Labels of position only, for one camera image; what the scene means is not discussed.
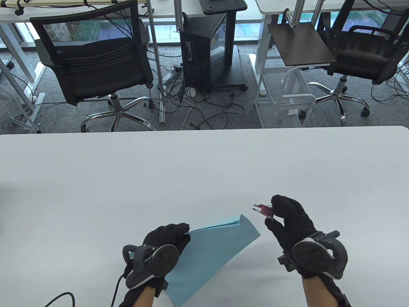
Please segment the person's right hand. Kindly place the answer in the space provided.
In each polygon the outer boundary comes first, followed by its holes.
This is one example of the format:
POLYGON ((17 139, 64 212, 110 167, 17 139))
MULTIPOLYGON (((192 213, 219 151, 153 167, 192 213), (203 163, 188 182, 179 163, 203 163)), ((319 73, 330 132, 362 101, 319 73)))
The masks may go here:
POLYGON ((317 232, 312 220, 302 205, 289 197, 275 195, 271 198, 275 216, 283 219, 283 224, 275 218, 266 218, 265 226, 278 240, 283 252, 292 256, 295 244, 317 232))

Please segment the person's left hand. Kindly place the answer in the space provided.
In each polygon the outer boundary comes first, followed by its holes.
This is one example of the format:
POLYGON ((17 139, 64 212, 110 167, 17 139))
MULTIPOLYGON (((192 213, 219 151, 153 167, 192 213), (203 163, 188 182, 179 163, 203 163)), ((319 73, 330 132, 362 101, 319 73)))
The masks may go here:
POLYGON ((186 223, 160 226, 146 235, 142 245, 123 247, 126 263, 123 278, 128 291, 121 306, 134 306, 149 287, 153 289, 154 298, 167 289, 165 277, 175 268, 190 242, 189 230, 186 223))

